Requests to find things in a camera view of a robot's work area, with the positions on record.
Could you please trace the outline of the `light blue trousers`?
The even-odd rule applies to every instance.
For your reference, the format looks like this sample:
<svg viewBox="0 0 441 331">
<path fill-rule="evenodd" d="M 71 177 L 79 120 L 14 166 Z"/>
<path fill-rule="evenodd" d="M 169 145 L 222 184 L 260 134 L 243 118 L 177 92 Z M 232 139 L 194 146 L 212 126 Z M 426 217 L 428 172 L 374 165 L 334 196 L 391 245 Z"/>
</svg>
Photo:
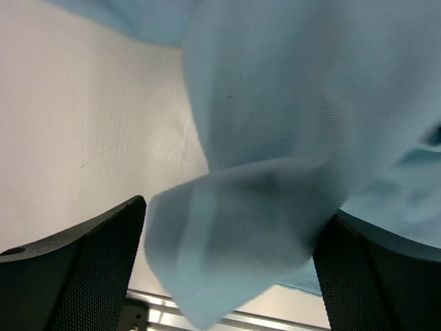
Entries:
<svg viewBox="0 0 441 331">
<path fill-rule="evenodd" d="M 180 47 L 209 172 L 147 208 L 147 262 L 197 328 L 311 256 L 346 212 L 440 246 L 439 1 L 60 1 Z"/>
</svg>

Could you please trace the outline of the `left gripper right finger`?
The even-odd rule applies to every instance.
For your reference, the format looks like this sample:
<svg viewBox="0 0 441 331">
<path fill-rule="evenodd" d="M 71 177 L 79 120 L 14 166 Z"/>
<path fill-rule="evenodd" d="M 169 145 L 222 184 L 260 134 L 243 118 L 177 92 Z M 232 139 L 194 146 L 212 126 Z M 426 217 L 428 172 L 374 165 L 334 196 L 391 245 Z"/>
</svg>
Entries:
<svg viewBox="0 0 441 331">
<path fill-rule="evenodd" d="M 332 330 L 440 329 L 440 249 L 338 213 L 313 259 Z"/>
</svg>

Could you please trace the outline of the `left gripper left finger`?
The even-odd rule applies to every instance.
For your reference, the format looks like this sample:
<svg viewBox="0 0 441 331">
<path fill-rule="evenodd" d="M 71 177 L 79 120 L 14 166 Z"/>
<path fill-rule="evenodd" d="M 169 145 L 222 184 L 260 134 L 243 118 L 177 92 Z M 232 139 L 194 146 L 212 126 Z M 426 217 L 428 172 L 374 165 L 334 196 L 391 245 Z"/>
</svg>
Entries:
<svg viewBox="0 0 441 331">
<path fill-rule="evenodd" d="M 2 330 L 116 330 L 145 220 L 135 196 L 1 253 Z"/>
</svg>

